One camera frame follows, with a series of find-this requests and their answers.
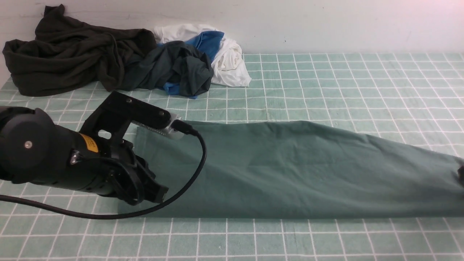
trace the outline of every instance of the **blue cloth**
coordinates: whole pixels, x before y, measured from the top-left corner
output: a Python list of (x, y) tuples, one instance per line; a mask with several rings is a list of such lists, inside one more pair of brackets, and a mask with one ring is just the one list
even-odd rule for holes
[[(200, 52), (204, 52), (211, 61), (214, 60), (216, 54), (219, 51), (221, 46), (221, 40), (224, 37), (224, 33), (220, 31), (205, 31), (199, 35), (193, 37), (190, 40), (185, 41), (188, 45), (195, 46)], [(178, 83), (166, 83), (163, 86), (163, 89), (168, 95), (177, 95), (179, 94), (179, 84)]]

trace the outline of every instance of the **green grid mat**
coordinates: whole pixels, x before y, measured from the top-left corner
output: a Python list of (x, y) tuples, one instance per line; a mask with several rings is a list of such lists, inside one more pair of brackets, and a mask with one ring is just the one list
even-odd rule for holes
[[(462, 53), (245, 55), (249, 88), (213, 85), (197, 100), (163, 91), (129, 95), (187, 120), (311, 120), (464, 157)], [(0, 105), (42, 108), (78, 130), (107, 97), (98, 83), (55, 95), (18, 94)], [(132, 141), (131, 125), (126, 139)], [(109, 214), (118, 202), (80, 192), (0, 183), (0, 194)], [(378, 220), (88, 221), (0, 203), (0, 261), (464, 261), (464, 218)]]

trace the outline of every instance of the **folded green fabric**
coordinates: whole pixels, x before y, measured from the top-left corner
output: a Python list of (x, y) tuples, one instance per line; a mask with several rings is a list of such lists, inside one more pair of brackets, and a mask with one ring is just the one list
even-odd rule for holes
[[(378, 218), (463, 216), (464, 160), (312, 122), (189, 122), (208, 158), (192, 187), (152, 217)], [(138, 128), (135, 152), (176, 193), (201, 156), (193, 136)], [(153, 206), (120, 205), (121, 212)]]

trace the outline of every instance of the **yellow label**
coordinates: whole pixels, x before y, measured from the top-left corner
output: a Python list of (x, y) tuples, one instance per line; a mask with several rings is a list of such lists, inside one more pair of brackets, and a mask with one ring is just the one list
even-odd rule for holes
[(84, 141), (85, 141), (85, 144), (87, 145), (87, 149), (90, 150), (90, 151), (93, 151), (95, 153), (98, 153), (98, 146), (97, 144), (95, 143), (95, 141), (87, 136), (87, 135), (84, 135), (84, 134), (81, 134), (80, 135), (84, 138)]

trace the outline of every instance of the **pile of clothes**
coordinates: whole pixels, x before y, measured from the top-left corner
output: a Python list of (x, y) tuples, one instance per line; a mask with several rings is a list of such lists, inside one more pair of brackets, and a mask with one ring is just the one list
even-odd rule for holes
[(6, 66), (20, 94), (50, 96), (100, 81), (108, 91), (164, 89), (195, 98), (211, 83), (248, 87), (240, 46), (216, 28), (176, 25), (119, 30), (93, 26), (45, 7), (33, 41), (5, 44)]

